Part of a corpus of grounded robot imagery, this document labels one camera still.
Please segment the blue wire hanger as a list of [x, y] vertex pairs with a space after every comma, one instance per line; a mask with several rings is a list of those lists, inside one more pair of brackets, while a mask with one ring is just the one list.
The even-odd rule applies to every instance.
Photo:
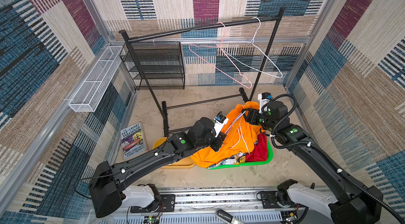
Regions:
[[225, 131], [225, 134], [231, 132], [231, 129], [236, 125], [242, 122], [246, 122], [246, 111], [242, 111], [232, 122], [228, 129]]

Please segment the orange shorts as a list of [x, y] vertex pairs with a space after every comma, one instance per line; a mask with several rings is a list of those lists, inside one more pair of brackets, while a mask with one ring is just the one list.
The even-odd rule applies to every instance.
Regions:
[[[259, 109], [259, 104], [257, 102], [247, 102], [243, 105], [238, 104], [226, 115], [229, 121], [223, 127], [223, 133], [231, 125], [231, 122], [245, 109]], [[218, 152], [207, 147], [193, 154], [191, 159], [195, 165], [207, 169], [212, 164], [216, 164], [238, 152], [251, 153], [254, 150], [254, 144], [257, 136], [260, 134], [260, 130], [260, 126], [250, 125], [247, 122], [236, 124], [231, 129], [231, 132], [226, 135], [223, 145]]]

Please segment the white blue patterned shorts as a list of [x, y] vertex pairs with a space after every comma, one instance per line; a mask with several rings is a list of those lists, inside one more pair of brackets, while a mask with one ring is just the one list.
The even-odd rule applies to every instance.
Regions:
[[232, 155], [228, 158], [225, 158], [218, 163], [215, 164], [216, 167], [224, 166], [224, 165], [239, 165], [241, 163], [245, 163], [246, 161], [246, 153], [238, 152], [235, 155]]

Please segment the red shorts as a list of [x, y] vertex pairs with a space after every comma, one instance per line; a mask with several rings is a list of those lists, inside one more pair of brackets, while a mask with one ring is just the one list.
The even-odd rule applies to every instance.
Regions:
[[262, 162], [268, 159], [269, 151], [267, 148], [266, 135], [260, 133], [254, 144], [254, 150], [246, 155], [246, 162]]

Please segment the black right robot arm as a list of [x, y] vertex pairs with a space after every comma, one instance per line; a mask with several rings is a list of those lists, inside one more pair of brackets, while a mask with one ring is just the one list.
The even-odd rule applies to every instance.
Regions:
[[308, 132], [290, 123], [293, 109], [274, 99], [259, 109], [242, 111], [246, 122], [271, 132], [273, 147], [299, 157], [332, 192], [329, 197], [314, 189], [301, 189], [297, 182], [289, 180], [281, 190], [292, 202], [321, 213], [335, 224], [375, 224], [380, 220], [382, 192], [354, 178], [315, 144]]

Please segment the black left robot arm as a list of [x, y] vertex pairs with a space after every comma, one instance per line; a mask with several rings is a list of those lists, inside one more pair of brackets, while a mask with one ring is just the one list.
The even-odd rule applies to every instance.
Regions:
[[225, 139], [221, 132], [225, 124], [226, 121], [219, 123], [202, 117], [192, 127], [172, 135], [147, 153], [114, 165], [107, 161], [100, 163], [89, 184], [96, 217], [106, 217], [119, 209], [128, 198], [124, 191], [145, 175], [207, 147], [218, 151]]

